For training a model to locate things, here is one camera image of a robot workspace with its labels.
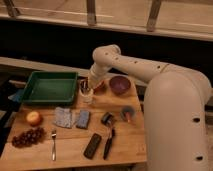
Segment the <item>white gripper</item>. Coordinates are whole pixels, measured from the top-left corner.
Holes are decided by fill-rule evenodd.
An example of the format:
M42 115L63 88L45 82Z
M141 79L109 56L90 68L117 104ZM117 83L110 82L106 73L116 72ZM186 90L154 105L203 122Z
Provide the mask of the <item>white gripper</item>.
M89 75L88 75L88 86L94 91L99 91L104 87L104 81L103 77L104 75L108 72L109 68L108 67L103 67L100 66L96 63L94 63L90 70L89 70ZM87 80L81 80L80 82L80 88L81 91L84 92L87 90Z

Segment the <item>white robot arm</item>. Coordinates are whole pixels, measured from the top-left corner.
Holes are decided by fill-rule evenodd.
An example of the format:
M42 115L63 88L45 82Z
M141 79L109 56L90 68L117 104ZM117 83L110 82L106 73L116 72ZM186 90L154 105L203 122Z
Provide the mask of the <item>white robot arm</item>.
M112 68L147 84L144 125L148 171L209 171L205 105L211 83L186 67L123 56L116 45L96 48L88 74L91 89Z

